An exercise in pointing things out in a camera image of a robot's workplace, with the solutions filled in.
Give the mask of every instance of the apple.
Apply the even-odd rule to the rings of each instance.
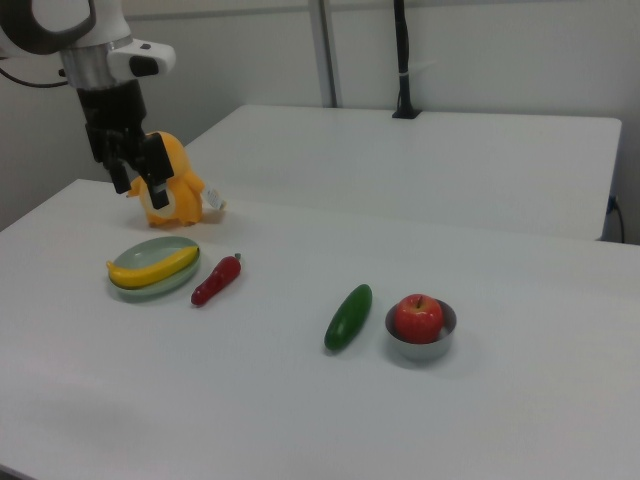
[[[420,293],[409,295],[398,303],[394,325],[405,342],[435,342],[444,325],[442,308],[435,298]]]

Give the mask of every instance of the white wall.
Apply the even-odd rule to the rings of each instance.
[[[395,108],[391,3],[330,2],[336,86],[344,107]],[[434,62],[412,69],[415,106],[622,120],[613,190],[628,240],[640,243],[640,1],[406,3],[414,7],[406,12],[410,61]],[[617,236],[616,219],[607,223],[606,235]]]
[[[146,130],[188,143],[245,103],[326,102],[306,0],[123,3],[134,36],[170,44],[178,57],[169,76],[141,81]],[[0,66],[33,82],[60,80],[57,56]],[[108,180],[72,88],[35,90],[0,77],[0,105],[0,230],[76,178]]]

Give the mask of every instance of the green cucumber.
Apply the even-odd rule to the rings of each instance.
[[[324,346],[328,350],[342,350],[358,335],[371,310],[372,299],[371,288],[366,284],[360,285],[345,298],[324,336]]]

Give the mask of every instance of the toy banana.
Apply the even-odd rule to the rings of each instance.
[[[164,280],[189,266],[198,255],[198,247],[185,247],[143,268],[123,268],[107,262],[109,278],[121,288],[141,288]]]

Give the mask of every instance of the light green plate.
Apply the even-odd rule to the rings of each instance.
[[[146,242],[139,243],[131,247],[126,252],[122,253],[116,258],[113,263],[119,267],[124,268],[143,268],[153,263],[159,262],[163,258],[181,250],[185,247],[199,247],[196,242],[185,237],[160,237],[148,240]],[[161,293],[168,292],[174,288],[179,287],[187,280],[189,280],[194,273],[198,270],[200,265],[200,251],[196,259],[188,266],[174,273],[168,278],[161,280],[157,283],[142,288],[122,288],[113,285],[121,295],[129,297],[149,297],[152,295],[159,295]]]

